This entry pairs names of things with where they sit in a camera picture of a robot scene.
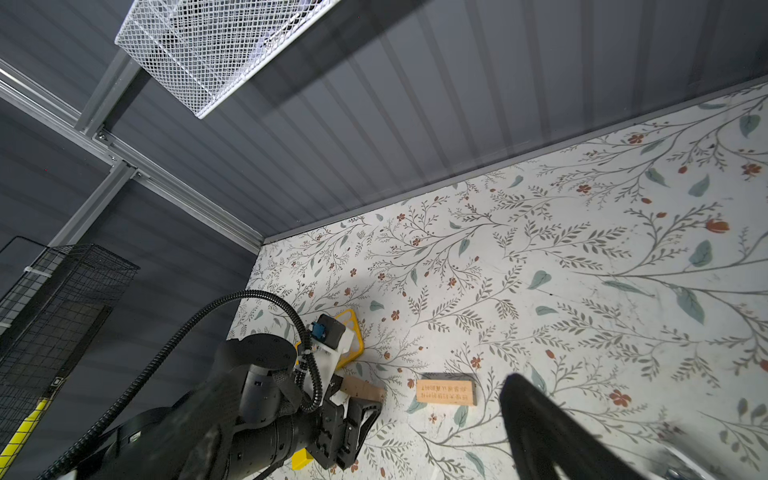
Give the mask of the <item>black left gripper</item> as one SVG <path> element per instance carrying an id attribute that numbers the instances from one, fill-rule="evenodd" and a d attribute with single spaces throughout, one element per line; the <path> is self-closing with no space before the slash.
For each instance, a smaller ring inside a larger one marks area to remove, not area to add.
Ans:
<path id="1" fill-rule="evenodd" d="M 350 468 L 382 408 L 379 401 L 360 398 L 351 398 L 347 407 L 325 401 L 320 410 L 318 436 L 308 444 L 308 453 L 324 469 Z"/>

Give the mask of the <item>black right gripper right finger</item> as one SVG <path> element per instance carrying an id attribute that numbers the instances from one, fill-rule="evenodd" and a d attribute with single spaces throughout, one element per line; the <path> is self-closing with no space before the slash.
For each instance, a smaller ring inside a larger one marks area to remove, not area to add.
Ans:
<path id="1" fill-rule="evenodd" d="M 519 478 L 641 477 L 524 376 L 505 379 L 499 405 Z"/>

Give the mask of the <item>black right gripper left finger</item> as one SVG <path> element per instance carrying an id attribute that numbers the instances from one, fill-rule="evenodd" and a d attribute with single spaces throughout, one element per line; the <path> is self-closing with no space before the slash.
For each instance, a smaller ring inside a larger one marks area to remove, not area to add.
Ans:
<path id="1" fill-rule="evenodd" d="M 222 479 L 241 386 L 232 374 L 207 382 L 95 479 Z"/>

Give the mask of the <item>wood block with holes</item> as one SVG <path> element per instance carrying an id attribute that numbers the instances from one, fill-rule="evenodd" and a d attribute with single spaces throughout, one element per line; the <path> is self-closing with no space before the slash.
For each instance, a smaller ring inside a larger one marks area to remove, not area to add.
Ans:
<path id="1" fill-rule="evenodd" d="M 416 400 L 425 404 L 474 406 L 474 384 L 470 380 L 419 379 Z"/>

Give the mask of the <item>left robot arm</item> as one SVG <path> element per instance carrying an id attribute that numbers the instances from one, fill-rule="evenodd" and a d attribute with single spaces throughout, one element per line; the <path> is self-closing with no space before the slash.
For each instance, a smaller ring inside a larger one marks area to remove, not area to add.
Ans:
<path id="1" fill-rule="evenodd" d="M 297 351 L 288 340 L 255 334 L 217 351 L 208 380 L 173 406 L 147 411 L 103 434 L 60 479 L 267 479 L 301 451 L 321 467 L 353 466 L 378 419 L 378 401 L 332 397 L 302 411 Z"/>

